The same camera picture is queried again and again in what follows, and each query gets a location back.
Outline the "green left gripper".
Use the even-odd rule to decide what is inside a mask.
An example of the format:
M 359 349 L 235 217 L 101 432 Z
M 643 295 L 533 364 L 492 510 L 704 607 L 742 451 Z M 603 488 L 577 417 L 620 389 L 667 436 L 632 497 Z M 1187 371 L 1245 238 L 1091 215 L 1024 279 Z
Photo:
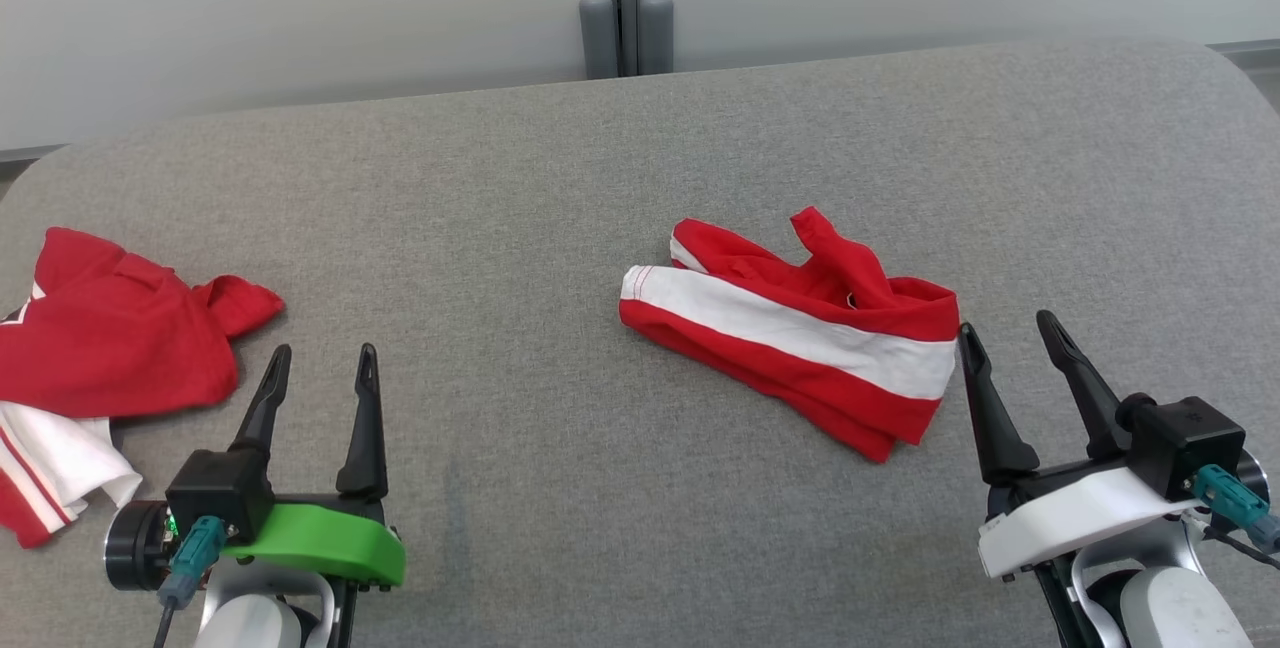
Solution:
M 276 414 L 291 379 L 292 350 L 279 344 L 230 443 L 230 451 L 270 456 Z M 378 352 L 361 346 L 355 378 L 357 407 L 349 444 L 335 489 L 347 499 L 380 502 L 388 494 L 387 452 Z M 221 555 L 252 558 L 285 569 L 316 572 L 361 585 L 402 587 L 406 551 L 383 522 L 320 505 L 275 505 L 256 540 L 228 544 Z

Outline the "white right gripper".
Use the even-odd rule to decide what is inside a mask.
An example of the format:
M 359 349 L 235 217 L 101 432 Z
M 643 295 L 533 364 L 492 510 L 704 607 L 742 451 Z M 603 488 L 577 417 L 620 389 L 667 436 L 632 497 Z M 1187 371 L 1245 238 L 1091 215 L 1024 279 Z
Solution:
M 1051 364 L 1065 377 L 1080 415 L 1091 460 L 1123 457 L 1132 437 L 1116 421 L 1120 400 L 1057 316 L 1039 310 L 1036 323 Z M 1004 578 L 1196 507 L 1194 499 L 1169 501 L 1126 467 L 1085 475 L 1046 496 L 1015 505 L 1012 483 L 1041 465 L 1012 423 L 992 379 L 986 347 L 970 323 L 960 325 L 963 361 L 975 451 L 989 485 L 988 520 L 979 529 L 978 555 L 988 578 Z

